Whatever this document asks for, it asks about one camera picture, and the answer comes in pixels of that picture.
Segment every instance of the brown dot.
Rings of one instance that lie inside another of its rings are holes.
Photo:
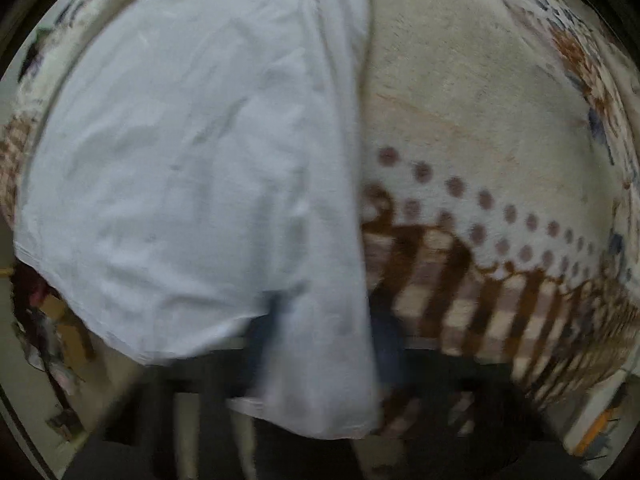
[[[483,225],[476,224],[471,228],[471,233],[469,235],[471,241],[475,245],[484,244],[484,240],[486,239],[486,230]]]
[[[404,207],[402,208],[404,212],[404,217],[407,220],[415,220],[420,215],[420,202],[417,200],[407,200],[404,202]]]
[[[548,269],[554,264],[554,254],[551,251],[545,251],[542,253],[542,265],[545,269]]]
[[[535,231],[538,228],[538,217],[535,216],[533,213],[530,213],[529,216],[527,216],[527,229],[529,231]]]
[[[438,226],[443,228],[445,231],[453,232],[453,229],[456,226],[456,220],[449,211],[443,210],[438,216]]]
[[[368,200],[375,200],[385,195],[385,190],[379,182],[369,182],[364,187],[364,196]]]
[[[478,204],[485,211],[489,211],[494,206],[494,197],[486,189],[478,193]]]
[[[426,162],[416,162],[414,164],[414,179],[420,184],[426,184],[433,177],[433,170]]]
[[[516,206],[514,206],[513,204],[509,204],[504,208],[504,219],[509,224],[513,224],[516,221],[516,218],[518,218],[518,211],[516,209]]]
[[[531,249],[530,246],[525,245],[523,248],[520,249],[518,256],[523,262],[528,262],[530,259],[533,258],[533,250]]]
[[[452,176],[449,180],[447,180],[447,190],[449,190],[449,194],[456,198],[460,198],[465,193],[465,183],[458,176]]]
[[[378,162],[380,166],[389,168],[398,160],[400,160],[400,156],[398,155],[398,151],[395,148],[392,148],[391,146],[380,148],[378,152]]]
[[[498,254],[501,254],[503,256],[509,252],[509,248],[510,248],[510,245],[507,238],[503,238],[502,240],[500,240],[495,244],[495,250],[497,251]]]
[[[546,234],[548,234],[552,238],[557,237],[559,232],[560,232],[560,224],[555,220],[549,222],[549,224],[546,226]]]

